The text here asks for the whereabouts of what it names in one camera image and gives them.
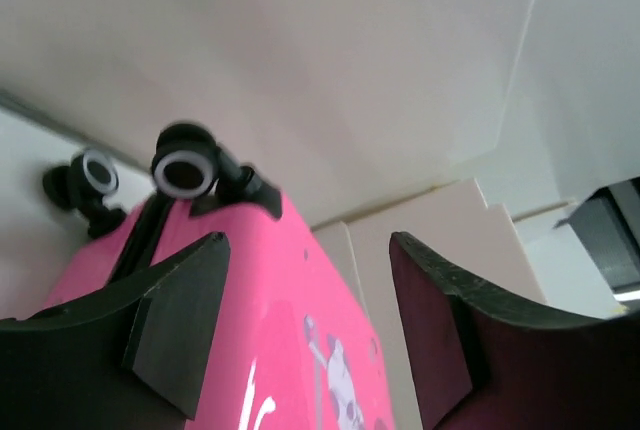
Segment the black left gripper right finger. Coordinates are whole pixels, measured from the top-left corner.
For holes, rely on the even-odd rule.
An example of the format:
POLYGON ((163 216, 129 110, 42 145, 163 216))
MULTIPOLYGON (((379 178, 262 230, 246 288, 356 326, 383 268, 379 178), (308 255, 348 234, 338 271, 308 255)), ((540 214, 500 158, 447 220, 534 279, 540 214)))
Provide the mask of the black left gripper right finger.
POLYGON ((635 429, 639 314, 600 320, 506 290, 407 232, 392 278, 426 429, 635 429))

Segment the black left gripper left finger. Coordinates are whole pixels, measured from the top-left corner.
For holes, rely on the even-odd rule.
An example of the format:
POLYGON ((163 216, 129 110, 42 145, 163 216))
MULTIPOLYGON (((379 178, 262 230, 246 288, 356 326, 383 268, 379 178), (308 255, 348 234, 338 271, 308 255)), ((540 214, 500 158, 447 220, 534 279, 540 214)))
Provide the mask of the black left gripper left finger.
POLYGON ((181 429, 195 417, 229 267, 225 235, 1 323, 5 429, 181 429))

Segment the pink kids suitcase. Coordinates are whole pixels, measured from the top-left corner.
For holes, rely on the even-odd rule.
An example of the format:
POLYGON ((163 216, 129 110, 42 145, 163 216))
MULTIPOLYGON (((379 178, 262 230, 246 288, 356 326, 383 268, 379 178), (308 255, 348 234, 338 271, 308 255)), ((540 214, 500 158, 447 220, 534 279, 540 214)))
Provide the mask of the pink kids suitcase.
POLYGON ((56 306, 224 234, 229 270, 197 412, 189 429, 391 429, 379 338, 292 202, 200 125, 156 142, 154 193, 132 211, 96 149, 47 169, 44 192, 79 212, 90 243, 47 298, 56 306))

